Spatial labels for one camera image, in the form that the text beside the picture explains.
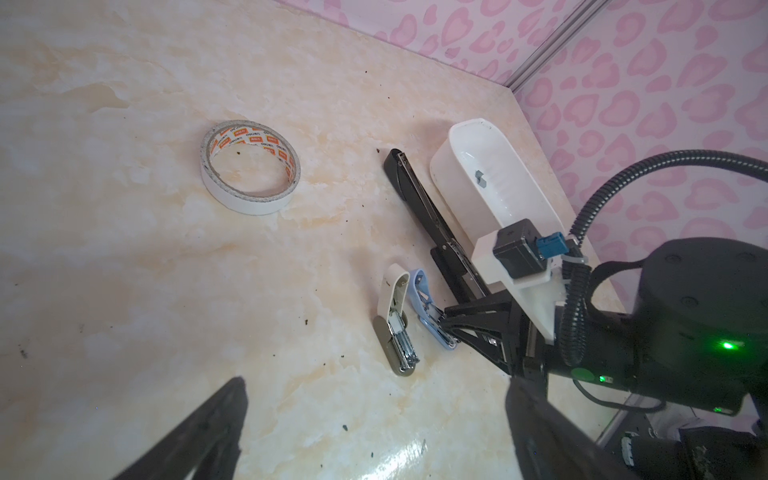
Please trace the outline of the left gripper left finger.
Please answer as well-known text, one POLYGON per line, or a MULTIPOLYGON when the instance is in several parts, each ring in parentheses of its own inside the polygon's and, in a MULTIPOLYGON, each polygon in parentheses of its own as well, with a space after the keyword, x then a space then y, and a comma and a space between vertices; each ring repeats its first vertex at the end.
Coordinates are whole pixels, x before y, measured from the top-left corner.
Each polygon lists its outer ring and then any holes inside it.
POLYGON ((245 380, 230 379, 119 479, 232 479, 248 409, 245 380))

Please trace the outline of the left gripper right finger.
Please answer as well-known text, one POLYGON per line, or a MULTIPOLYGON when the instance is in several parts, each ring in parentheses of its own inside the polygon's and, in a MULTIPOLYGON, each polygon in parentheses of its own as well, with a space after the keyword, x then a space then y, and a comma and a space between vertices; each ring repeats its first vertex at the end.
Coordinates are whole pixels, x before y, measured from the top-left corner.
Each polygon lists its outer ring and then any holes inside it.
POLYGON ((554 408, 529 381, 510 379, 505 411, 523 479, 636 477, 554 408))

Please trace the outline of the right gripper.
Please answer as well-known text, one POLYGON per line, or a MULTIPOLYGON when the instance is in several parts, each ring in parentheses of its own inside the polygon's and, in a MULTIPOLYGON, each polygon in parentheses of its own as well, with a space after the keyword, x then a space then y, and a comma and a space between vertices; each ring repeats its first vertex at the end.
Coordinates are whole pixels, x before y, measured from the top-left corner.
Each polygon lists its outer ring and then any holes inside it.
POLYGON ((448 307, 441 328, 506 375, 548 384, 542 335, 509 293, 448 307))

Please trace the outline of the black stapler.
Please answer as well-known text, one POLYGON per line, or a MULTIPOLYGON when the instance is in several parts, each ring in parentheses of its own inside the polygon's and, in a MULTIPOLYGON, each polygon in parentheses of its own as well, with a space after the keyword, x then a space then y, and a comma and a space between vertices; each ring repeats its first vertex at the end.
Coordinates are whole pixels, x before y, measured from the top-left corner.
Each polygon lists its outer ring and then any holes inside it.
POLYGON ((469 303, 491 294, 469 256, 417 178, 405 153, 391 149, 383 169, 435 246, 430 255, 455 299, 469 303))

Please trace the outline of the beige staple box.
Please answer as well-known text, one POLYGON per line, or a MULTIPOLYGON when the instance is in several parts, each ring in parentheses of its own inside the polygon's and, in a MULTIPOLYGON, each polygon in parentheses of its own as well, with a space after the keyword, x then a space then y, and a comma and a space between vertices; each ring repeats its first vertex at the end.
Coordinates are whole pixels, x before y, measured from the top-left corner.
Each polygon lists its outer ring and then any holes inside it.
POLYGON ((407 332, 408 318, 404 304, 410 274, 399 264, 391 264, 384 273, 377 301, 374 331, 393 372, 410 376, 419 358, 407 332))

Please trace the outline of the blue staple box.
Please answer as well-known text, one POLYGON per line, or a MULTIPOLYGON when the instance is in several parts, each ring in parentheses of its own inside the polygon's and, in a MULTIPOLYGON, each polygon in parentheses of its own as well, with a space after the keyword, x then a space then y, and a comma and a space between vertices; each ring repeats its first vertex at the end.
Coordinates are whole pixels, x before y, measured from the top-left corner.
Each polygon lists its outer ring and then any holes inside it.
POLYGON ((444 312, 431 296, 425 272, 415 269, 409 272, 409 276, 407 297, 419 321, 443 348, 455 350, 459 341, 441 326, 444 312))

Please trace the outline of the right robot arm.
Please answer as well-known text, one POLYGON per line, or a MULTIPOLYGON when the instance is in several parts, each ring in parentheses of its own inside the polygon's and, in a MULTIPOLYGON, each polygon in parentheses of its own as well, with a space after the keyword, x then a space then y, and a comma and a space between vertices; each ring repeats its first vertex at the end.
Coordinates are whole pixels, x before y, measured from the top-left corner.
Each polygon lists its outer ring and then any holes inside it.
POLYGON ((633 310, 605 312, 596 288, 627 269, 590 268, 577 247, 567 300, 553 313, 547 344, 508 293, 450 307, 442 329, 511 378, 505 408, 518 464, 527 479, 624 479, 628 470, 602 452, 546 398, 555 374, 655 400, 735 415, 751 398, 767 417, 767 252, 740 241, 688 238, 636 261, 633 310))

